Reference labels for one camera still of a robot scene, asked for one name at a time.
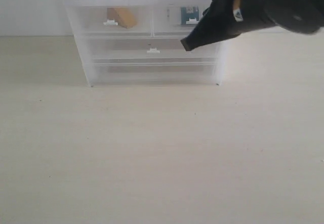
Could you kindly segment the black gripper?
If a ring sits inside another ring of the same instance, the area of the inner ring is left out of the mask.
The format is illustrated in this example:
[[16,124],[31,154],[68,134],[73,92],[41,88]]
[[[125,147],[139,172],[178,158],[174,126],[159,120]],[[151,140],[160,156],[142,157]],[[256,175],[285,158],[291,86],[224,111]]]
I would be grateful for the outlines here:
[[255,30],[268,28],[266,0],[212,0],[193,30],[180,40],[185,51],[225,41]]

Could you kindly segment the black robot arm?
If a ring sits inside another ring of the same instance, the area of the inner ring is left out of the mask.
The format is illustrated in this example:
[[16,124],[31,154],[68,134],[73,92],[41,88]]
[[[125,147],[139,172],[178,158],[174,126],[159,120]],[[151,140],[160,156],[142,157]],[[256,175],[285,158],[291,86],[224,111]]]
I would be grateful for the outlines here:
[[299,34],[318,33],[323,28],[323,0],[211,0],[181,44],[192,51],[276,26]]

